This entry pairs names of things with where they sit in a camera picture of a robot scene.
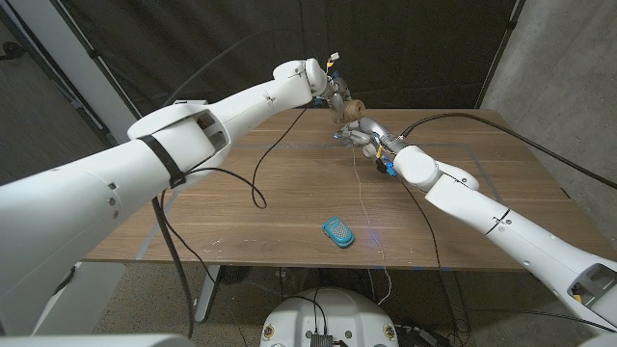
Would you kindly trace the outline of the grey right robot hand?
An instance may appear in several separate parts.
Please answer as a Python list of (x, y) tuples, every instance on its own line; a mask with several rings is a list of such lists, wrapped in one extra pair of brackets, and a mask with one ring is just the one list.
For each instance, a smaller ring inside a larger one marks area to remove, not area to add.
[(373, 145), (375, 149), (382, 147), (394, 154), (408, 146), (400, 136), (395, 136), (381, 123), (368, 117), (346, 123), (334, 134), (334, 138), (353, 147)]

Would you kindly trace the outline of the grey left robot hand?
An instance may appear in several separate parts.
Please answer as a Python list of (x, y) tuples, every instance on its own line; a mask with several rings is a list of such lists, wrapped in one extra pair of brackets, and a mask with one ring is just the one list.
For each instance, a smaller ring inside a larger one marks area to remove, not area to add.
[(327, 77), (322, 96), (327, 101), (335, 123), (342, 123), (345, 102), (351, 98), (346, 82), (340, 77)]

